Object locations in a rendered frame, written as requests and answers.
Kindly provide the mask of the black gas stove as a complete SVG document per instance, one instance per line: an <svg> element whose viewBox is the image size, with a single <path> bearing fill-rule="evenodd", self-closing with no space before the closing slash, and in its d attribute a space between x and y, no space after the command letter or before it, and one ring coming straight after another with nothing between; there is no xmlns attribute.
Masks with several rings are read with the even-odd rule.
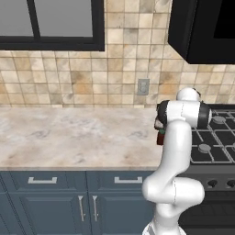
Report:
<svg viewBox="0 0 235 235"><path fill-rule="evenodd" d="M193 129L190 167L183 177L204 186L205 199L188 208L179 218L187 235L235 235L235 105L212 105L212 119L206 129ZM207 185L217 180L214 188Z"/></svg>

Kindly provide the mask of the black cabinet with glass doors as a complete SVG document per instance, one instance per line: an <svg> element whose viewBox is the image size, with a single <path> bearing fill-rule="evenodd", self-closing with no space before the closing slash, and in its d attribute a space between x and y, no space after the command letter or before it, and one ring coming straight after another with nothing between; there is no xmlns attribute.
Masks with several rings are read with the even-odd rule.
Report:
<svg viewBox="0 0 235 235"><path fill-rule="evenodd" d="M0 50L104 49L104 0L0 0Z"/></svg>

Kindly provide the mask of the red bottle with green cap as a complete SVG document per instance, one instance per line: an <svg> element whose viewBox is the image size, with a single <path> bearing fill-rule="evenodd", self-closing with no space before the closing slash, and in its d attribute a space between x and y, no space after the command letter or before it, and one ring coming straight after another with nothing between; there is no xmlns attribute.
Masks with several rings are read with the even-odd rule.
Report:
<svg viewBox="0 0 235 235"><path fill-rule="evenodd" d="M165 130L160 129L157 135L157 145L163 145Z"/></svg>

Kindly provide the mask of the blue drawer front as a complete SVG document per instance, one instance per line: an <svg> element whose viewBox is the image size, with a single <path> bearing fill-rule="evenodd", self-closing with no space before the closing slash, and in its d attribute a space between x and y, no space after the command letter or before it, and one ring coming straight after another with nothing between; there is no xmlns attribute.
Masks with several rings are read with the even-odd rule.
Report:
<svg viewBox="0 0 235 235"><path fill-rule="evenodd" d="M51 179L57 177L56 185L31 185L28 178L34 177L37 180ZM86 188L84 172L10 172L10 181L6 184L7 189L12 192L23 192L33 190L69 190L84 191Z"/></svg>
<svg viewBox="0 0 235 235"><path fill-rule="evenodd" d="M142 184L115 184L114 177L121 179L145 178L152 174L152 171L92 171L86 173L87 186L90 192L95 191L111 191L111 190L141 190Z"/></svg>

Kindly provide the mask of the blue cupboard door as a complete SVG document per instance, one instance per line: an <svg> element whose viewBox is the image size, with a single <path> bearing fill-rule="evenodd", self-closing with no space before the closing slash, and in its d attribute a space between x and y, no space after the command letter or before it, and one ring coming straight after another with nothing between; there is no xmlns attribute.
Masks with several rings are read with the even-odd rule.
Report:
<svg viewBox="0 0 235 235"><path fill-rule="evenodd" d="M24 235L0 172L0 235Z"/></svg>
<svg viewBox="0 0 235 235"><path fill-rule="evenodd" d="M98 196L97 222L92 196ZM154 214L154 204L140 192L90 193L89 205L93 235L141 235Z"/></svg>
<svg viewBox="0 0 235 235"><path fill-rule="evenodd" d="M26 235L91 235L86 193L10 193ZM84 222L78 196L84 196Z"/></svg>

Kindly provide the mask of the black range hood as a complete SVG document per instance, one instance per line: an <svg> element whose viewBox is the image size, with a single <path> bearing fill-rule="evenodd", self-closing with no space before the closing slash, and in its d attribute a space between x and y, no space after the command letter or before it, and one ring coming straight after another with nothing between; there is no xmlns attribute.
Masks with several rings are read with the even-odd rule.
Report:
<svg viewBox="0 0 235 235"><path fill-rule="evenodd" d="M168 43L190 64L235 64L235 0L173 0Z"/></svg>

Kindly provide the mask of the grey wall outlet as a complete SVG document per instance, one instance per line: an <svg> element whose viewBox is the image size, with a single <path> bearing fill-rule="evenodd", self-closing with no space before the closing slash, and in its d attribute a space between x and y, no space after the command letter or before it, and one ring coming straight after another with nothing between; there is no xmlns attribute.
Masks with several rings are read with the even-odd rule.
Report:
<svg viewBox="0 0 235 235"><path fill-rule="evenodd" d="M150 87L149 79L139 79L137 95L148 95L149 87Z"/></svg>

